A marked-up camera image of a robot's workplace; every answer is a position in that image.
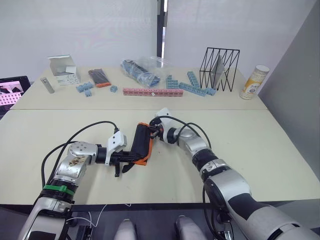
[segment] computer monitor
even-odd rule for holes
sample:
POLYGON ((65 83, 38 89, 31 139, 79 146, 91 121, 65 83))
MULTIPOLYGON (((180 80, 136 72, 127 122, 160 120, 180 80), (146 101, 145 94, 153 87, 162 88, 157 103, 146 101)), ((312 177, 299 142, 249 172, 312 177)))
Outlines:
POLYGON ((30 87, 27 76, 0 78, 0 118, 30 87))

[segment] plastic bag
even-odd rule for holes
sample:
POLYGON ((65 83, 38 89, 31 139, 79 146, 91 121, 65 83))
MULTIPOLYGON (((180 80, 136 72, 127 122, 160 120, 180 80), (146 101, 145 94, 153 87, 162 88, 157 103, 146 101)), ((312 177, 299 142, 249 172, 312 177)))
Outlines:
POLYGON ((161 57, 142 57, 137 61, 123 60, 121 69, 128 77, 141 85, 153 88, 169 75, 169 64, 161 57))
POLYGON ((101 68, 89 70, 88 73, 97 88, 103 88, 111 85, 105 72, 101 68))

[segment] white cylindrical can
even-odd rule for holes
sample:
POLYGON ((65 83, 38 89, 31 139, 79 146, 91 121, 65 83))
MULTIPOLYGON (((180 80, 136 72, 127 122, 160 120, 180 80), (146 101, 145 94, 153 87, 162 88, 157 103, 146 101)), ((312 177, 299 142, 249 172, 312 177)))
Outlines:
POLYGON ((240 97, 245 100, 252 99, 269 71, 270 69, 264 65, 255 66, 253 73, 240 92, 240 97))

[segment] green strap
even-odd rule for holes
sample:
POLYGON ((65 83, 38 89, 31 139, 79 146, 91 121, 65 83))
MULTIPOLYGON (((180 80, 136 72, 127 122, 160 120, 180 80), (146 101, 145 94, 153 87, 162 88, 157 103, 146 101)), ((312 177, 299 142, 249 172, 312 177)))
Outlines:
POLYGON ((67 186, 62 185, 62 186, 54 186, 54 185, 45 185, 43 189, 48 189, 48 190, 55 190, 63 193, 67 193, 71 196, 75 195, 74 191, 71 191, 70 189, 67 188, 67 186))

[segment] silver metal part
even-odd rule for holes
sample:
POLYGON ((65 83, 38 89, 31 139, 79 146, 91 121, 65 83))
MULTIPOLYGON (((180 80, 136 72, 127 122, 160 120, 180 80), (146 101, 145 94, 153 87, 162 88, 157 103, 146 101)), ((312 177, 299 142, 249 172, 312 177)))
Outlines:
POLYGON ((225 240, 233 240, 231 231, 223 231, 225 240))
POLYGON ((136 230, 130 219, 123 220, 119 225, 114 240, 137 240, 136 230))
MULTIPOLYGON (((223 171, 219 174, 213 175, 209 177, 212 180, 216 187, 221 192, 224 201, 226 203, 227 209, 229 211, 229 215, 232 219, 237 223, 237 225, 242 230, 243 234, 249 240, 266 240, 270 237, 272 233, 274 233, 277 229, 281 229, 284 231, 283 234, 286 232, 293 231, 293 224, 297 224, 300 226, 298 222, 287 216, 286 214, 282 213, 278 209, 273 206, 264 206, 261 207, 248 217, 248 219, 244 219, 242 216, 238 215, 233 208, 229 204, 229 200, 235 196, 241 194, 250 194, 251 190, 246 182, 246 180, 235 170, 228 169, 223 171)), ((294 231, 298 231, 297 229, 303 230, 302 227, 295 227, 294 231)), ((285 240, 292 239, 292 240, 300 240, 300 239, 318 239, 319 238, 283 238, 285 240)))
MULTIPOLYGON (((180 129, 181 128, 177 128, 174 131, 174 138, 177 137, 180 129)), ((182 130, 178 139, 178 143, 179 147, 185 150, 191 158, 200 150, 208 148, 206 142, 200 136, 197 136, 194 131, 190 130, 187 127, 182 130)))
POLYGON ((320 237, 316 235, 310 229, 303 226, 294 227, 290 230, 282 233, 276 240, 320 240, 320 237))
POLYGON ((190 217, 180 215, 175 224, 180 240, 207 240, 204 233, 190 217))
POLYGON ((64 228, 65 221, 66 220, 64 218, 38 215, 32 227, 30 228, 30 231, 28 232, 25 240, 30 239, 32 232, 44 232, 47 234, 54 234, 54 240, 58 240, 60 238, 62 229, 64 228))
POLYGON ((96 162, 97 154, 98 146, 95 144, 83 141, 71 144, 68 149, 68 155, 58 166, 53 178, 79 186, 86 173, 87 165, 96 162))
POLYGON ((64 180, 79 186, 86 173, 91 156, 73 156, 69 154, 58 166, 54 179, 64 180))
POLYGON ((71 144, 68 148, 68 153, 75 157, 91 156, 90 165, 94 164, 98 155, 98 146, 96 144, 78 141, 71 144))
POLYGON ((53 198, 49 198, 49 197, 40 197, 36 201, 28 219, 24 223, 24 225, 20 231, 18 240, 27 240, 28 239, 27 238, 28 233, 30 232, 30 229, 32 229, 36 219, 39 217, 38 214, 40 211, 51 210, 51 211, 63 213, 66 208, 70 209, 71 204, 68 202, 65 202, 65 201, 61 201, 61 200, 57 200, 57 199, 53 199, 53 198))
POLYGON ((43 85, 45 86, 45 88, 48 90, 50 94, 53 94, 55 92, 55 90, 52 88, 50 82, 46 77, 40 78, 40 81, 43 83, 43 85))
POLYGON ((228 166, 225 161, 222 159, 215 159, 212 161, 207 162, 199 171, 200 175, 205 173, 206 171, 209 173, 214 169, 220 168, 220 167, 226 167, 228 166))

